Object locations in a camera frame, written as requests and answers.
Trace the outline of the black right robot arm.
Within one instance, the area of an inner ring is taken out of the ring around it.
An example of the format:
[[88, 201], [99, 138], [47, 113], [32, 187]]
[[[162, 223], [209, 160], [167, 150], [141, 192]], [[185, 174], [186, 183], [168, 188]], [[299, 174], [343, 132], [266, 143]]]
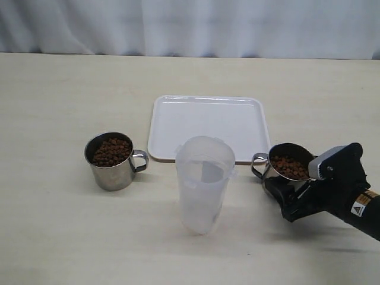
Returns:
[[275, 199], [281, 215], [294, 222], [326, 211], [370, 237], [379, 239], [379, 194], [371, 191], [361, 163], [358, 142], [335, 146], [315, 156], [293, 143], [256, 153], [253, 161], [266, 162], [260, 173], [264, 191]]

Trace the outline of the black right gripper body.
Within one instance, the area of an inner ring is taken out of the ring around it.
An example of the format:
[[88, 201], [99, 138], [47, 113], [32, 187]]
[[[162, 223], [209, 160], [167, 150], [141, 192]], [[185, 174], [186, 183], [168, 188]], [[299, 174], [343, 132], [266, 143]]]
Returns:
[[282, 207], [281, 213], [286, 220], [293, 222], [321, 211], [336, 215], [343, 210], [351, 194], [371, 187], [361, 162], [362, 145], [352, 142], [340, 154], [330, 177], [325, 180], [311, 178], [307, 189]]

